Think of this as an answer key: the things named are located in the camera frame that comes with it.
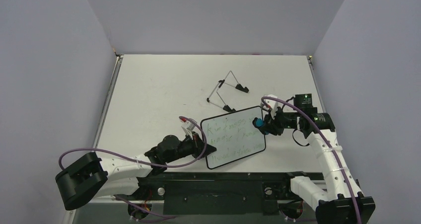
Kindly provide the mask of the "small black-framed whiteboard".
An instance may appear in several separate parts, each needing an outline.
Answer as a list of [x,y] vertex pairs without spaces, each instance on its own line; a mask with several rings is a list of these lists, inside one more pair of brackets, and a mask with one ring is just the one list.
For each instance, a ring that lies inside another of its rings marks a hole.
[[207,168],[216,169],[263,152],[266,149],[265,135],[252,123],[255,118],[262,117],[261,107],[253,106],[201,120],[207,144],[216,148],[206,157]]

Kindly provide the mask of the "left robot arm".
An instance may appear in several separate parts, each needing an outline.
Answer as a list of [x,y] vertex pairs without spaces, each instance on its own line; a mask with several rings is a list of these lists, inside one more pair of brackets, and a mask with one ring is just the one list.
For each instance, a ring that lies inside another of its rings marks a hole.
[[118,153],[114,153],[113,158],[101,158],[98,156],[100,149],[93,149],[69,166],[61,166],[62,170],[56,175],[55,181],[67,211],[78,209],[96,197],[114,194],[142,199],[147,195],[148,185],[138,178],[159,175],[173,161],[190,155],[201,159],[216,150],[196,132],[186,135],[183,140],[174,135],[165,136],[157,146],[144,154],[149,161]]

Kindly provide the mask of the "blue whiteboard eraser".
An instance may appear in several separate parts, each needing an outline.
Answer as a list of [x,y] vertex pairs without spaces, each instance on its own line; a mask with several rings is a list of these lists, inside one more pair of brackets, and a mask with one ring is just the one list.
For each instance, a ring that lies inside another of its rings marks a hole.
[[266,127],[266,123],[261,118],[255,117],[254,120],[252,121],[252,124],[263,135],[268,135],[269,134],[269,132],[267,130],[267,127]]

